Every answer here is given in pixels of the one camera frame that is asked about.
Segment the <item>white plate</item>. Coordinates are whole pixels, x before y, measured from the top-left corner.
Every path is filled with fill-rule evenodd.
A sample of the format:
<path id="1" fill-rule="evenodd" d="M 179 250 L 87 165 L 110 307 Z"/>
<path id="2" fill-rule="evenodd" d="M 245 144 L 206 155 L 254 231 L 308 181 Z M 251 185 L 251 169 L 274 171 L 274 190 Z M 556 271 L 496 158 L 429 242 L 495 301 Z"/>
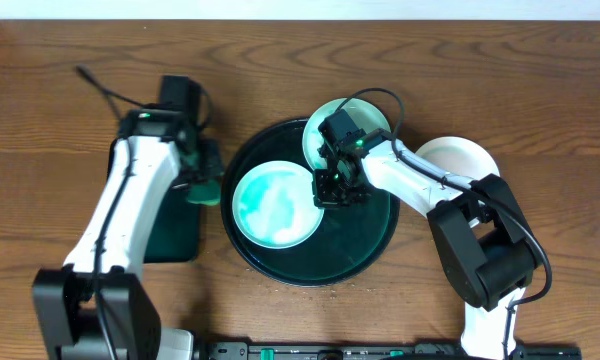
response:
<path id="1" fill-rule="evenodd" d="M 500 175 L 493 157 L 479 144 L 462 137 L 445 136 L 430 140 L 415 154 L 448 172 L 476 180 L 489 174 Z"/>

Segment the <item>light green back plate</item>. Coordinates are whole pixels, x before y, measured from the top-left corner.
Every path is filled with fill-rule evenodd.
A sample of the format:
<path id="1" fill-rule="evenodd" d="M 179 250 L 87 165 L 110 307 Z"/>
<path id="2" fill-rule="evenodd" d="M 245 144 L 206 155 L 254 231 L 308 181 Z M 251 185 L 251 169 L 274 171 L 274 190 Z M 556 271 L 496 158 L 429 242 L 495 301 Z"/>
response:
<path id="1" fill-rule="evenodd" d="M 304 127 L 302 150 L 311 170 L 325 169 L 327 167 L 326 160 L 319 155 L 319 149 L 324 144 L 324 139 L 318 127 L 326 117 L 335 112 L 343 101 L 344 98 L 338 98 L 322 105 L 309 117 Z M 367 101 L 352 99 L 344 105 L 343 109 L 352 118 L 354 123 L 366 133 L 370 133 L 376 128 L 390 130 L 389 122 L 383 113 Z"/>

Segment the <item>light green front plate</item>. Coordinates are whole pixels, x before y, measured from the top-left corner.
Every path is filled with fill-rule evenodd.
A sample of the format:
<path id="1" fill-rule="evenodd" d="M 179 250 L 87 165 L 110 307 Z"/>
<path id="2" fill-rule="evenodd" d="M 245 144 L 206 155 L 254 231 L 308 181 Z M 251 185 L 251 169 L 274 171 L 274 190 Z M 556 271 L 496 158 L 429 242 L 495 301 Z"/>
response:
<path id="1" fill-rule="evenodd" d="M 297 246 L 318 229 L 324 210 L 314 204 L 313 176 L 290 161 L 269 161 L 249 170 L 231 198 L 231 214 L 251 243 L 281 250 Z"/>

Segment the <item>green sponge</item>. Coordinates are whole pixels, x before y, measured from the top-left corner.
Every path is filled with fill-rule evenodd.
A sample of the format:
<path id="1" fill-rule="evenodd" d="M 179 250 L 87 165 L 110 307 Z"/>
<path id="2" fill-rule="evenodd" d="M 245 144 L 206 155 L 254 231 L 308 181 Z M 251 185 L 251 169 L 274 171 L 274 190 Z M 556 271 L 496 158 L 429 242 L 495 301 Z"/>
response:
<path id="1" fill-rule="evenodd" d="M 221 200 L 221 185 L 216 179 L 192 183 L 187 192 L 186 201 L 191 204 L 215 206 Z"/>

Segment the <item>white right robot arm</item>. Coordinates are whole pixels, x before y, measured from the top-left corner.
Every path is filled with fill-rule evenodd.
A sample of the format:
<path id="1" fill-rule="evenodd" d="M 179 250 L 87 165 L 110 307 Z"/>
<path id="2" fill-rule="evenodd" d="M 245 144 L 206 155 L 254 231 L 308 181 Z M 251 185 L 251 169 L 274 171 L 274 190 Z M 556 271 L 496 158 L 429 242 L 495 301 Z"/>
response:
<path id="1" fill-rule="evenodd" d="M 465 303 L 461 347 L 471 356 L 508 359 L 525 290 L 547 256 L 491 156 L 463 138 L 445 138 L 439 162 L 413 152 L 389 131 L 307 130 L 305 158 L 319 205 L 359 202 L 385 191 L 427 219 L 445 276 Z"/>

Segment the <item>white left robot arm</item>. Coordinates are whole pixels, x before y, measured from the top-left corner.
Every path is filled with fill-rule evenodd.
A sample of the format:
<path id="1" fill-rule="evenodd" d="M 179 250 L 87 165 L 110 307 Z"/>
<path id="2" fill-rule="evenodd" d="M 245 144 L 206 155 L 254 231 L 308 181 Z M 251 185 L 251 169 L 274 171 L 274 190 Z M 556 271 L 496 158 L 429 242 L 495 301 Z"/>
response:
<path id="1" fill-rule="evenodd" d="M 91 220 L 59 269 L 41 269 L 33 303 L 51 359 L 191 359 L 194 335 L 163 327 L 141 278 L 167 193 L 220 201 L 218 171 L 188 110 L 136 109 L 120 123 L 107 181 Z"/>

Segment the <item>light green plate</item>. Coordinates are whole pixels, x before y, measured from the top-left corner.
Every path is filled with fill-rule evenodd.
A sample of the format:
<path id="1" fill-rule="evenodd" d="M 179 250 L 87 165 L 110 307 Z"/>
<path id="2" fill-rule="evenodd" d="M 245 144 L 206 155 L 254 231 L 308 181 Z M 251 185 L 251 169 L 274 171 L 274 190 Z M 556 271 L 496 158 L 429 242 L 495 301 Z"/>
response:
<path id="1" fill-rule="evenodd" d="M 327 167 L 326 160 L 319 155 L 319 149 L 324 144 L 324 139 L 318 127 L 326 117 L 335 112 L 343 101 L 344 98 L 338 98 L 322 105 L 309 117 L 304 127 L 302 150 L 311 170 L 325 169 Z M 370 133 L 376 128 L 390 130 L 389 122 L 383 113 L 367 101 L 352 99 L 344 105 L 343 109 L 352 118 L 354 123 L 366 133 Z"/>
<path id="2" fill-rule="evenodd" d="M 249 170 L 231 198 L 231 214 L 251 243 L 281 250 L 297 246 L 318 229 L 324 210 L 314 204 L 313 176 L 290 161 L 269 161 Z"/>

